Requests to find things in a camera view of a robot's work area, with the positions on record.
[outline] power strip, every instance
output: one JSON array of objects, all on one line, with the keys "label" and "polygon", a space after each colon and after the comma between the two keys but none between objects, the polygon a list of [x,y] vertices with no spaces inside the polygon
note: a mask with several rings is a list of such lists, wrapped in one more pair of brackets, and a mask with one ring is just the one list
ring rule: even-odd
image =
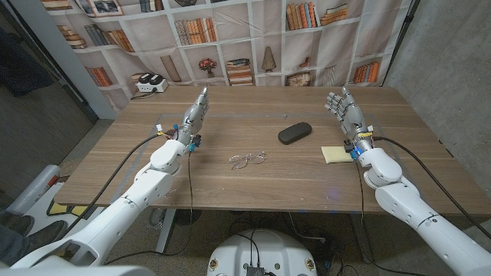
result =
[{"label": "power strip", "polygon": [[142,84],[141,82],[137,83],[138,90],[141,93],[150,93],[154,88],[157,89],[157,92],[164,92],[168,86],[169,84],[167,83],[166,79],[163,79],[162,82],[160,82],[159,84]]}]

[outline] yellow sponge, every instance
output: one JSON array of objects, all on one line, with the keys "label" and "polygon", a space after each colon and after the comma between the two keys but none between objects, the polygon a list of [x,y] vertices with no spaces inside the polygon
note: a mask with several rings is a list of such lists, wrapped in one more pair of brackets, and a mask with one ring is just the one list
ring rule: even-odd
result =
[{"label": "yellow sponge", "polygon": [[343,146],[321,146],[321,150],[327,164],[353,161],[350,154],[344,151]]}]

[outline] shoe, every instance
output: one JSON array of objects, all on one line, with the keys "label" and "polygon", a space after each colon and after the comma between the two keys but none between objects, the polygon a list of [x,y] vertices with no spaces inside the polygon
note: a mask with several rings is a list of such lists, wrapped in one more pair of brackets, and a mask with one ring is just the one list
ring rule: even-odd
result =
[{"label": "shoe", "polygon": [[14,215],[9,212],[3,212],[0,215],[0,224],[26,236],[34,225],[34,218],[30,215]]},{"label": "shoe", "polygon": [[29,246],[26,255],[34,250],[56,242],[61,238],[62,232],[66,229],[66,221],[53,222],[36,233],[29,235]]}]

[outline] wooden table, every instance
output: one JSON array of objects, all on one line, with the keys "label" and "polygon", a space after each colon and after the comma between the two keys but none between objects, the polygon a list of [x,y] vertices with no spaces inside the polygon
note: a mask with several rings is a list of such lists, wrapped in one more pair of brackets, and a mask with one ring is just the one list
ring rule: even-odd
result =
[{"label": "wooden table", "polygon": [[[161,123],[171,129],[197,98],[200,87],[169,87],[163,94],[132,100],[55,196],[61,204],[87,205],[111,173],[139,142]],[[199,132],[203,144],[191,156],[196,209],[293,212],[359,212],[360,179],[354,163],[326,164],[321,146],[342,146],[346,139],[339,122],[325,108],[329,92],[340,87],[209,87],[209,110]],[[491,201],[463,167],[438,143],[414,110],[389,87],[351,88],[376,136],[386,136],[419,156],[458,202],[471,214],[491,214]],[[312,125],[312,133],[291,144],[278,133],[295,123]],[[158,137],[136,151],[97,202],[109,205],[132,183],[135,173],[165,143]],[[405,152],[377,142],[401,164],[404,175],[423,199],[442,214],[459,211]],[[229,157],[266,151],[262,164],[231,170]],[[172,189],[153,206],[190,207],[187,159]],[[365,211],[384,213],[374,190],[364,185]]]}]

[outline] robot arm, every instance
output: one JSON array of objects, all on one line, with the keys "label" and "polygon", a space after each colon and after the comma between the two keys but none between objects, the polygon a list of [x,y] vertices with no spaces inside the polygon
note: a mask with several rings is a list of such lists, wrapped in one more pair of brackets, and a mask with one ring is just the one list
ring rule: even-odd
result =
[{"label": "robot arm", "polygon": [[33,251],[11,268],[102,265],[138,215],[169,192],[173,176],[179,172],[178,159],[186,155],[207,110],[208,96],[204,88],[186,111],[174,137],[177,140],[168,140],[152,154],[150,162],[138,172],[133,185],[119,199],[79,232]]},{"label": "robot arm", "polygon": [[407,223],[458,275],[485,275],[491,269],[491,254],[448,222],[421,199],[416,186],[402,175],[400,165],[383,149],[373,147],[371,130],[348,89],[343,97],[328,96],[325,107],[341,123],[341,129],[353,145],[355,159],[365,168],[365,182],[375,189],[378,204]]}]

